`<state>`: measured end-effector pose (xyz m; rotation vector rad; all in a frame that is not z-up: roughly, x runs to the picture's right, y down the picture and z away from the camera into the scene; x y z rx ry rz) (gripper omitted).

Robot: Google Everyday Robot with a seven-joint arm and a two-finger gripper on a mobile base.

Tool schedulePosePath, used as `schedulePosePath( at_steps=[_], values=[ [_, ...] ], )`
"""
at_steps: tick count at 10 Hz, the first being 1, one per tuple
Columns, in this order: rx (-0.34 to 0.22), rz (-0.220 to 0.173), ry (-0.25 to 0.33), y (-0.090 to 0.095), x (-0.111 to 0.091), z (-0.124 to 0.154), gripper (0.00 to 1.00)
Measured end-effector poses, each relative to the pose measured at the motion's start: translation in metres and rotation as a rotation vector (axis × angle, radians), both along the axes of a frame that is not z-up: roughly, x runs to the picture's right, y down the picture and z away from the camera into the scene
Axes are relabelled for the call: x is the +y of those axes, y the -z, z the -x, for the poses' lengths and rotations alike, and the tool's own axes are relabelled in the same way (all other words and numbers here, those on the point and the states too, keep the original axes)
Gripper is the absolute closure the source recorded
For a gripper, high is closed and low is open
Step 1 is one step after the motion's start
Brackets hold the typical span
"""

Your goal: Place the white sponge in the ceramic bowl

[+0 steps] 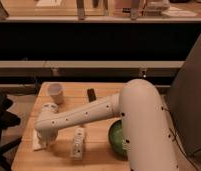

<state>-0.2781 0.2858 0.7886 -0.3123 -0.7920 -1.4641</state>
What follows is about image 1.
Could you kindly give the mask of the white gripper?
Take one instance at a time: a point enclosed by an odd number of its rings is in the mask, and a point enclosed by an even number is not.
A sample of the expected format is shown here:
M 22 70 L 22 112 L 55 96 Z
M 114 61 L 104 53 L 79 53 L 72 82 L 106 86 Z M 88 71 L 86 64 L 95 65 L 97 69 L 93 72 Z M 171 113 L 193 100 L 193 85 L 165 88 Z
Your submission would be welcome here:
M 58 136 L 57 130 L 39 131 L 37 133 L 39 143 L 45 146 L 52 144 L 57 139 L 57 136 Z

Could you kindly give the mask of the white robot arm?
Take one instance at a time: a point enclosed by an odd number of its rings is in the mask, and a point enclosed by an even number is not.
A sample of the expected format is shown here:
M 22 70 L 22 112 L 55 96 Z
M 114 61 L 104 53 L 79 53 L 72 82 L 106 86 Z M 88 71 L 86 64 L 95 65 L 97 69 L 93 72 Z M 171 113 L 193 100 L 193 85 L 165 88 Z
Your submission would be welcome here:
M 130 171 L 179 171 L 161 96 L 144 79 L 133 79 L 117 94 L 66 112 L 42 108 L 35 130 L 48 141 L 60 129 L 113 117 L 122 121 Z

